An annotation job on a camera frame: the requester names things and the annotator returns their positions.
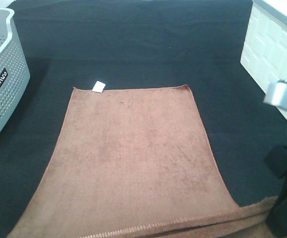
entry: black surface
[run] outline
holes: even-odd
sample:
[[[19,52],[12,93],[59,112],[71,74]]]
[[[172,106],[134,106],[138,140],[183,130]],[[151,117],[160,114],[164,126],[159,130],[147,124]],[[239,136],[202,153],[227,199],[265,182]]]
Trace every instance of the black surface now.
[[[0,238],[30,201],[52,155],[72,87],[188,84],[222,177],[239,205],[277,195],[263,163],[287,121],[240,65],[250,0],[17,0],[31,79],[0,134]]]

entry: towel tag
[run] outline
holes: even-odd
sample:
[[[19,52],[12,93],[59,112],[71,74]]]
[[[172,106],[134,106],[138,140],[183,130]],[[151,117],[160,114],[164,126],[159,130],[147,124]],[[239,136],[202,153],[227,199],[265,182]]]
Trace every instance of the towel tag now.
[[[103,89],[105,87],[105,84],[102,83],[102,82],[99,82],[97,81],[93,87],[93,92],[96,92],[96,93],[102,93],[103,92]]]

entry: black logo label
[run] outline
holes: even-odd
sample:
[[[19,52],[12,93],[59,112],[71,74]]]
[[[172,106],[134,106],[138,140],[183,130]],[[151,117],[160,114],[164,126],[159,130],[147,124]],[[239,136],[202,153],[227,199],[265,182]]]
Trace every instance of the black logo label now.
[[[0,88],[3,85],[3,83],[5,82],[6,78],[8,77],[8,72],[6,71],[6,69],[4,68],[3,71],[0,74]]]

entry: perforated basket wall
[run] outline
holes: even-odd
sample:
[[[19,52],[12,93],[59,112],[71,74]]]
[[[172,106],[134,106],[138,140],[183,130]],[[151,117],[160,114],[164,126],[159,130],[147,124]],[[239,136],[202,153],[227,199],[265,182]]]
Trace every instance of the perforated basket wall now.
[[[0,8],[0,131],[13,113],[30,78],[13,15],[13,10]]]

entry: white plastic container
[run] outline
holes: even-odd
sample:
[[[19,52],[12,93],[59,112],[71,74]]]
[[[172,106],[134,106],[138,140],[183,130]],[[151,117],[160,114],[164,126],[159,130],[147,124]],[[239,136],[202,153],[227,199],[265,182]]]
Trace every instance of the white plastic container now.
[[[264,92],[287,79],[287,0],[254,0],[240,62]]]
[[[0,131],[17,106],[30,78],[13,15],[13,10],[0,8]]]

